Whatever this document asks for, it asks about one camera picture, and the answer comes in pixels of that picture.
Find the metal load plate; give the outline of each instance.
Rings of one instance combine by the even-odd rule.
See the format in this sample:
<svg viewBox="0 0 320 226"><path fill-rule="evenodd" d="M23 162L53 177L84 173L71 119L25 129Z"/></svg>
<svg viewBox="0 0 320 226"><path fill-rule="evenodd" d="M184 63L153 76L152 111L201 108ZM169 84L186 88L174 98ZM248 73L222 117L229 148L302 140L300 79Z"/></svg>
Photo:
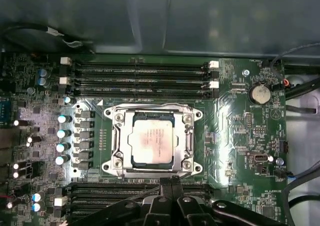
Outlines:
<svg viewBox="0 0 320 226"><path fill-rule="evenodd" d="M158 179L196 175L194 122L203 113L187 104L120 104L106 108L112 120L111 159L101 165L119 178Z"/></svg>

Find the integrated circuit chip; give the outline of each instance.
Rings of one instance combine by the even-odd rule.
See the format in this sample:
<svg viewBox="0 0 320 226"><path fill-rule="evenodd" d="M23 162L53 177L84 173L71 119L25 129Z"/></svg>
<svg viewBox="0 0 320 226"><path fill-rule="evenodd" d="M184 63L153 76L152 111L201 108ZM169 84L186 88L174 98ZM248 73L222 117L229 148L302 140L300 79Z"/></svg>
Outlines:
<svg viewBox="0 0 320 226"><path fill-rule="evenodd" d="M40 155L39 151L32 152L32 157L34 157L34 158L39 158L39 155Z"/></svg>
<svg viewBox="0 0 320 226"><path fill-rule="evenodd" d="M56 133L56 129L54 127L49 127L47 132L48 135L54 135Z"/></svg>
<svg viewBox="0 0 320 226"><path fill-rule="evenodd" d="M33 108L33 113L34 114L40 114L40 107L34 107Z"/></svg>
<svg viewBox="0 0 320 226"><path fill-rule="evenodd" d="M173 156L173 124L168 120L137 120L129 144L135 163L168 164Z"/></svg>
<svg viewBox="0 0 320 226"><path fill-rule="evenodd" d="M262 214L268 218L273 219L275 217L275 209L273 206L263 206Z"/></svg>
<svg viewBox="0 0 320 226"><path fill-rule="evenodd" d="M49 173L49 179L56 180L57 178L58 178L58 173L56 172Z"/></svg>

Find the capacitor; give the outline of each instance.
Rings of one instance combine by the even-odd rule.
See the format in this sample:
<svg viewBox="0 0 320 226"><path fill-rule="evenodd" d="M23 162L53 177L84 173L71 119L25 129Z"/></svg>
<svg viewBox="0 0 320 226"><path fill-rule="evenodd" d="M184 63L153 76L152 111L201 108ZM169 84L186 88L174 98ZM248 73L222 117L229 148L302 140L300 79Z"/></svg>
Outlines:
<svg viewBox="0 0 320 226"><path fill-rule="evenodd" d="M272 157L272 155L269 155L269 156L268 156L268 161L269 161L270 163L272 163L272 162L274 161L274 157Z"/></svg>
<svg viewBox="0 0 320 226"><path fill-rule="evenodd" d="M18 119L18 120L15 120L13 122L13 125L14 126L28 126L29 125L29 122L27 120L21 120L21 119Z"/></svg>
<svg viewBox="0 0 320 226"><path fill-rule="evenodd" d="M6 204L6 207L7 207L8 209L12 209L12 208L14 208L15 206L17 206L17 205L19 205L19 204L22 204L22 203L23 203L23 200L22 200L20 197L18 197L18 198L16 198L14 201L8 202L8 203Z"/></svg>
<svg viewBox="0 0 320 226"><path fill-rule="evenodd" d="M50 82L46 80L44 77L40 77L38 79L38 85L48 88L50 86Z"/></svg>
<svg viewBox="0 0 320 226"><path fill-rule="evenodd" d="M76 100L74 99L74 98L71 98L71 97L65 97L64 98L64 102L66 103L66 104L75 104L76 103Z"/></svg>
<svg viewBox="0 0 320 226"><path fill-rule="evenodd" d="M49 78L50 77L50 73L45 70L44 68L41 68L39 70L39 76L42 77L42 78Z"/></svg>
<svg viewBox="0 0 320 226"><path fill-rule="evenodd" d="M45 197L46 197L46 193L41 190L41 191L35 193L34 195L32 195L32 201L37 203L40 200L45 200Z"/></svg>
<svg viewBox="0 0 320 226"><path fill-rule="evenodd" d="M65 162L67 162L69 160L70 160L70 156L65 154L65 155L61 155L61 156L56 157L55 163L57 165L63 165Z"/></svg>
<svg viewBox="0 0 320 226"><path fill-rule="evenodd" d="M26 161L22 161L22 162L16 162L14 165L13 165L13 169L14 170L19 170L19 169L23 169L27 166L27 162Z"/></svg>
<svg viewBox="0 0 320 226"><path fill-rule="evenodd" d="M27 169L24 168L24 169L21 169L17 172L14 172L12 176L13 176L13 178L17 179L17 178L20 178L21 176L25 176L26 174L27 174Z"/></svg>
<svg viewBox="0 0 320 226"><path fill-rule="evenodd" d="M256 105L264 105L270 101L271 91L264 83L259 83L249 89L249 99Z"/></svg>
<svg viewBox="0 0 320 226"><path fill-rule="evenodd" d="M278 166L283 166L283 165L285 164L285 161L283 160L283 158L278 157L278 158L275 160L275 164L278 165Z"/></svg>
<svg viewBox="0 0 320 226"><path fill-rule="evenodd" d="M35 92L36 92L36 89L35 89L34 87L28 87L28 88L26 89L26 93L27 93L28 95L33 95Z"/></svg>
<svg viewBox="0 0 320 226"><path fill-rule="evenodd" d="M26 139L26 141L28 143L38 143L38 142L41 142L41 137L40 136L30 136Z"/></svg>
<svg viewBox="0 0 320 226"><path fill-rule="evenodd" d="M59 143L55 149L59 152L59 153L62 153L63 151L66 151L68 149L70 149L70 143L68 142L62 142L62 143Z"/></svg>
<svg viewBox="0 0 320 226"><path fill-rule="evenodd" d="M45 202L38 201L31 206L33 212L40 212L45 210Z"/></svg>
<svg viewBox="0 0 320 226"><path fill-rule="evenodd" d="M65 129L60 129L58 132L56 132L56 135L58 136L59 139L69 137L71 135L70 130L65 130Z"/></svg>
<svg viewBox="0 0 320 226"><path fill-rule="evenodd" d="M69 116L69 115L60 115L58 117L58 121L59 121L60 124L70 123L72 121L72 117Z"/></svg>

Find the black connector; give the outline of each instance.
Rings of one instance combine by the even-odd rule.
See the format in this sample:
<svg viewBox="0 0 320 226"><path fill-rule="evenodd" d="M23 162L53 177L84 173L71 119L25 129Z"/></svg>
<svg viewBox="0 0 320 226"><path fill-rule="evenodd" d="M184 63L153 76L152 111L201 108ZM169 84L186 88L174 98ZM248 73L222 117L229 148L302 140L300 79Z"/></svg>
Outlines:
<svg viewBox="0 0 320 226"><path fill-rule="evenodd" d="M284 154L287 154L289 152L288 141L285 141L285 140L279 141L279 152Z"/></svg>

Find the green circuit board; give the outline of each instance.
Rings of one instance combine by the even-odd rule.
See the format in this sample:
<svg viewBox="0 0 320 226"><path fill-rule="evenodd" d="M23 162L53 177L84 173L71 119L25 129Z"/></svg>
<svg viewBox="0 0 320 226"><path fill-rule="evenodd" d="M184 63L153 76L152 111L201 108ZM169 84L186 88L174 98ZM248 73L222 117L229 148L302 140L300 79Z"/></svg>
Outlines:
<svg viewBox="0 0 320 226"><path fill-rule="evenodd" d="M45 138L40 145L26 149L25 145L13 147L13 161L29 159L43 161L42 174L32 180L31 192L66 186L70 182L121 183L121 184L157 184L158 178L119 179L101 170L103 162L111 157L112 121L103 117L103 110L111 106L128 103L187 104L203 112L202 119L194 125L194 160L203 165L203 171L182 180L184 184L209 184L220 190L212 195L212 200L224 199L251 209L257 213L280 222L285 222L282 213L281 190L287 180L274 175L275 169L286 169L286 151L282 144L286 141L286 111L284 90L271 90L278 79L269 67L264 67L259 59L233 59L191 56L151 56L151 55L69 55L73 62L90 63L144 63L158 65L203 65L205 62L219 63L219 91L217 98L134 98L99 95L74 96L75 104L65 105L63 97L54 87L59 86L59 68L61 55L48 55L41 62L33 61L27 54L7 54L4 57L4 68L11 68L16 81L15 93L9 95L13 120L19 114L23 120L32 122L32 128L22 132L26 136L34 127L39 127L37 134ZM37 71L46 69L51 72L48 79L50 86L38 85ZM281 63L277 70L283 73ZM249 94L253 86L263 83L270 89L270 100L264 104L253 103ZM27 93L27 88L34 88L35 93ZM24 100L25 108L19 108L17 101ZM93 167L89 170L76 170L71 159L62 167L55 164L59 155L55 145L59 139L55 134L48 134L48 129L56 132L59 129L71 129L71 124L59 124L59 114L74 117L79 110L77 104L85 104L95 111ZM73 143L73 139L64 142ZM256 157L267 157L262 161ZM284 165L277 165L276 159L284 160ZM27 179L10 179L9 187L23 183ZM53 196L46 198L46 207L53 207ZM31 212L32 202L21 204L6 211L16 225L50 225L49 222L63 222L64 217L57 218L46 210Z"/></svg>

